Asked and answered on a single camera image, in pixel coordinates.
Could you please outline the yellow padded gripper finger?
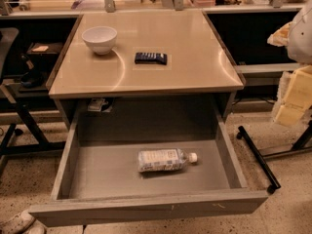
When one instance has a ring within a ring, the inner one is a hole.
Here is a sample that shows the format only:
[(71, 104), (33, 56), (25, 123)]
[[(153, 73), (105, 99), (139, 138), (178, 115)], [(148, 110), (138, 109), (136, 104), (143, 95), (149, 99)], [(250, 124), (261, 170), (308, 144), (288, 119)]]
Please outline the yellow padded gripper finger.
[(294, 125), (312, 106), (312, 65), (301, 66), (293, 73), (285, 71), (277, 96), (273, 108), (274, 122), (283, 126)]

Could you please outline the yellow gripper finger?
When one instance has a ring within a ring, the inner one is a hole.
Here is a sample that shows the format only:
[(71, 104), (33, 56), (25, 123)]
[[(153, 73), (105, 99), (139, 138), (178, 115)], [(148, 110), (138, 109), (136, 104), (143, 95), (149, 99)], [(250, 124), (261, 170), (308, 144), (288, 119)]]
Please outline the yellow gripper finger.
[(289, 22), (284, 24), (281, 28), (279, 28), (268, 37), (267, 43), (276, 47), (288, 46), (290, 28), (291, 24)]

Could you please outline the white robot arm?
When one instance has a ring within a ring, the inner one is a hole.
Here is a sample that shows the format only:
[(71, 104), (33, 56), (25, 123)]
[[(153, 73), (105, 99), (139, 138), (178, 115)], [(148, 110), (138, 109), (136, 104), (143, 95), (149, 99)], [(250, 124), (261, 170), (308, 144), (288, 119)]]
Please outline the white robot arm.
[(308, 0), (292, 21), (271, 34), (267, 43), (285, 46), (288, 57), (299, 64), (280, 79), (278, 101), (272, 114), (275, 123), (295, 124), (312, 106), (312, 0)]

